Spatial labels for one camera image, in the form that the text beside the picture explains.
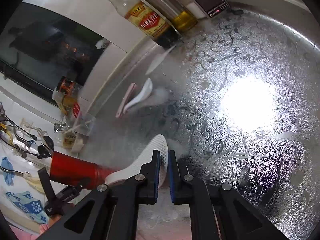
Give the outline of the red metal utensil cup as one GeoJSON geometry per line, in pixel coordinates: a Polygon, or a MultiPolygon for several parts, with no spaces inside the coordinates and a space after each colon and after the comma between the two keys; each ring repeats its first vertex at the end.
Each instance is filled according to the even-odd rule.
{"type": "Polygon", "coordinates": [[[103,184],[105,178],[115,169],[77,159],[60,152],[54,152],[49,178],[57,183],[76,186],[87,179],[85,189],[92,190],[103,184]]]}

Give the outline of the white dotted rice paddle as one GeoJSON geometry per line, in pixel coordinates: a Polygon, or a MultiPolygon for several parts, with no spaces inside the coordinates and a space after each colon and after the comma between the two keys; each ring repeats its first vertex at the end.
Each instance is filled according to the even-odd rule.
{"type": "Polygon", "coordinates": [[[168,145],[165,137],[161,134],[158,134],[152,138],[146,148],[144,148],[142,153],[130,166],[108,175],[105,178],[105,184],[112,185],[121,181],[125,181],[128,178],[139,174],[142,165],[151,162],[154,150],[158,150],[160,152],[160,171],[158,184],[158,187],[160,188],[165,181],[168,168],[168,145]]]}

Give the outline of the pink plastic utensil handle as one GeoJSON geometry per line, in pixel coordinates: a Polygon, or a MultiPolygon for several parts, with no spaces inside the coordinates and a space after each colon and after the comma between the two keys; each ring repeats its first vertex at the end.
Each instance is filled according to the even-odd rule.
{"type": "Polygon", "coordinates": [[[137,88],[137,85],[135,83],[131,83],[118,107],[118,110],[116,112],[116,118],[121,118],[123,116],[124,107],[128,102],[132,100],[133,94],[137,88]]]}

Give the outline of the black plastic ladle spoon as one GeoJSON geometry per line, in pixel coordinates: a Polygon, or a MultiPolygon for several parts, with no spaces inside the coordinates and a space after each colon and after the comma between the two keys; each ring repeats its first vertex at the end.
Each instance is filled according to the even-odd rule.
{"type": "Polygon", "coordinates": [[[51,137],[45,135],[42,138],[42,143],[37,147],[38,158],[39,159],[47,159],[51,158],[54,153],[54,143],[51,137]]]}

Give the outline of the dark kitchen window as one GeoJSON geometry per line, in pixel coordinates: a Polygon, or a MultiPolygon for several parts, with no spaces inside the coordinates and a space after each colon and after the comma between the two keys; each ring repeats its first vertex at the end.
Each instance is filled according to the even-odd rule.
{"type": "Polygon", "coordinates": [[[56,12],[22,2],[1,32],[1,73],[53,103],[65,77],[83,86],[112,43],[56,12]]]}

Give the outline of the blue floral cloth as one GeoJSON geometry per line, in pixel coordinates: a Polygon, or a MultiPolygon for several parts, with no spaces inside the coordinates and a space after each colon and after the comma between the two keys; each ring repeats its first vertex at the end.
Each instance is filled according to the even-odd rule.
{"type": "Polygon", "coordinates": [[[49,217],[40,200],[35,199],[29,191],[22,193],[5,193],[8,200],[37,224],[48,224],[49,217]]]}

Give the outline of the clear plastic organizer tray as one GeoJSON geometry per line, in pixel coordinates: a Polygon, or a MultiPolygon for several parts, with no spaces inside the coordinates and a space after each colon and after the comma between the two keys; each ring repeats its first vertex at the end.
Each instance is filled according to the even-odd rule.
{"type": "Polygon", "coordinates": [[[67,129],[62,131],[62,144],[70,150],[71,154],[78,154],[85,146],[91,135],[95,121],[95,116],[89,113],[79,113],[73,122],[73,126],[69,125],[67,129]]]}

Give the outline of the black lid spice jar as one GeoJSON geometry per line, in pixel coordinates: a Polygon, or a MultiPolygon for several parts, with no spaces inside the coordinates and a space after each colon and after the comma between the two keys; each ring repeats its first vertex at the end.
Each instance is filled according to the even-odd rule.
{"type": "Polygon", "coordinates": [[[53,90],[52,99],[57,103],[72,108],[78,100],[82,85],[63,76],[53,90]]]}

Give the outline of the stainless steel oil dispenser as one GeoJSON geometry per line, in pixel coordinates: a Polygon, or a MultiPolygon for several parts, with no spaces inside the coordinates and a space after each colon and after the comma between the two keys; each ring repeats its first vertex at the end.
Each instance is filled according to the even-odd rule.
{"type": "Polygon", "coordinates": [[[198,21],[183,5],[176,0],[145,0],[157,9],[174,28],[180,33],[185,33],[195,27],[198,21]]]}

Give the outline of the vinegar bottle yellow cap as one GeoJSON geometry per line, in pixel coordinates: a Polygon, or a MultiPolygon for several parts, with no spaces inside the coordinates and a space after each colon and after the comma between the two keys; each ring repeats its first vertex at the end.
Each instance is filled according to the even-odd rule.
{"type": "Polygon", "coordinates": [[[117,13],[140,29],[159,46],[169,49],[179,39],[177,31],[141,0],[108,0],[117,13]]]}

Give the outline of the red lid seasoning container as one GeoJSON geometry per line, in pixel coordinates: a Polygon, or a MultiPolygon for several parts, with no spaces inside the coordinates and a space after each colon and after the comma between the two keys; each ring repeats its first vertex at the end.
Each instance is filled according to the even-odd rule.
{"type": "Polygon", "coordinates": [[[187,8],[198,20],[206,18],[206,15],[202,10],[196,5],[193,0],[177,0],[181,5],[187,8]]]}

